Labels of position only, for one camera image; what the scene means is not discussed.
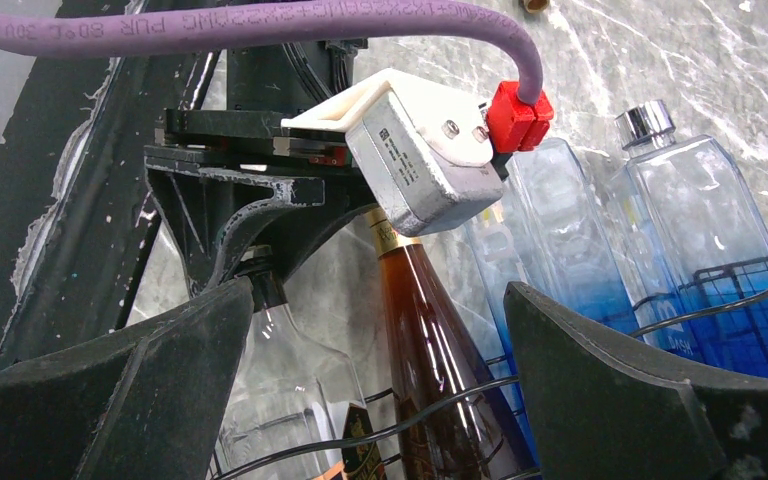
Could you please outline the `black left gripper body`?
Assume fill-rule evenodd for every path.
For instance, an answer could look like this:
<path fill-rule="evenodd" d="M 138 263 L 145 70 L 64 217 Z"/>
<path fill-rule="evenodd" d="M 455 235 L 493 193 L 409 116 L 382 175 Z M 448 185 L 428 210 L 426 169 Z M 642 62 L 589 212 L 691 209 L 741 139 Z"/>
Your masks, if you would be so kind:
<path fill-rule="evenodd" d="M 282 122 L 347 90 L 365 39 L 290 42 L 227 53 L 226 107 L 168 109 L 155 147 L 158 171 L 255 168 L 350 173 L 340 133 Z"/>

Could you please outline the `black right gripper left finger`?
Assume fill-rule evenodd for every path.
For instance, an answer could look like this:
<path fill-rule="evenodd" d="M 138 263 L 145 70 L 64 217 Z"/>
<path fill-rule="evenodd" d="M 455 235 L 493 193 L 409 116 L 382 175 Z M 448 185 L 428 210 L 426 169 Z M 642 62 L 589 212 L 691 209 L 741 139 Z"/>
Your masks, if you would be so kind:
<path fill-rule="evenodd" d="M 0 479 L 202 479 L 253 313 L 238 278 L 0 371 Z"/>

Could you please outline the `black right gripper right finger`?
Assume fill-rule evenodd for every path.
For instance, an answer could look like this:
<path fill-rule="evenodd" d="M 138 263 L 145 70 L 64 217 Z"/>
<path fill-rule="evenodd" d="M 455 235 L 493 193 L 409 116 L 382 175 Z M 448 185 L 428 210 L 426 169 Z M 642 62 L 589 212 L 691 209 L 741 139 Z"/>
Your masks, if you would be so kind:
<path fill-rule="evenodd" d="M 768 479 L 768 379 L 691 361 L 521 282 L 504 295 L 546 479 Z"/>

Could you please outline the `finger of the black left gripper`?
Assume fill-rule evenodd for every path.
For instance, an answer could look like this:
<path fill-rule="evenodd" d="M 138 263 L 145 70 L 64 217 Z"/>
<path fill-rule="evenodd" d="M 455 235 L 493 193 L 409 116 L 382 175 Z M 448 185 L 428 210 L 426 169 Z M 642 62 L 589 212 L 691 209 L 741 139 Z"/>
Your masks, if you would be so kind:
<path fill-rule="evenodd" d="M 145 168 L 191 295 L 238 274 L 251 246 L 270 247 L 273 268 L 286 280 L 375 203 L 359 174 L 328 167 L 252 171 L 204 155 L 148 155 Z"/>

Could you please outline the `clear black-capped bottle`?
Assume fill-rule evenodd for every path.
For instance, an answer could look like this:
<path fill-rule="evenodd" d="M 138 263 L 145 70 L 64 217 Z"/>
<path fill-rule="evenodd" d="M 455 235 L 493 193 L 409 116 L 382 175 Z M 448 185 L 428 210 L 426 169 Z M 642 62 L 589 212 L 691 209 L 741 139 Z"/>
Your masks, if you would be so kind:
<path fill-rule="evenodd" d="M 270 247 L 249 248 L 239 271 L 252 284 L 253 315 L 219 431 L 221 466 L 371 433 L 349 356 L 299 330 Z"/>

